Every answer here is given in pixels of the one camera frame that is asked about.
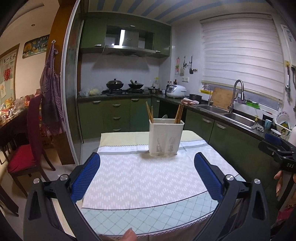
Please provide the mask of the person's right hand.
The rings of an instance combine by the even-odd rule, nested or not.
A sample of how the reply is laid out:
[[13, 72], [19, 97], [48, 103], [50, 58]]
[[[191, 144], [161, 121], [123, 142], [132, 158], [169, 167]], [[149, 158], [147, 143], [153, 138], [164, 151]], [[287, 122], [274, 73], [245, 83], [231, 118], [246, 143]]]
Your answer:
[[[277, 185], [276, 185], [276, 196], [278, 197], [280, 195], [280, 192], [281, 192], [281, 188], [282, 188], [282, 176], [283, 176], [283, 173], [282, 173], [282, 170], [280, 170], [275, 176], [274, 176], [274, 179], [277, 180]], [[293, 175], [293, 181], [294, 183], [296, 183], [296, 176], [295, 174]], [[295, 202], [295, 192], [292, 196], [292, 200], [293, 202]]]

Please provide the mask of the person's left hand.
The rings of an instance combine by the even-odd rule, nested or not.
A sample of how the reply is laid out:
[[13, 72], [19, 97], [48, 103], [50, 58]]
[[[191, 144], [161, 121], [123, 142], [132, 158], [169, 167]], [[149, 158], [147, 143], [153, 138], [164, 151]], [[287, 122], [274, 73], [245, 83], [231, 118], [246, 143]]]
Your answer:
[[120, 241], [137, 241], [137, 235], [132, 228], [129, 228], [121, 237]]

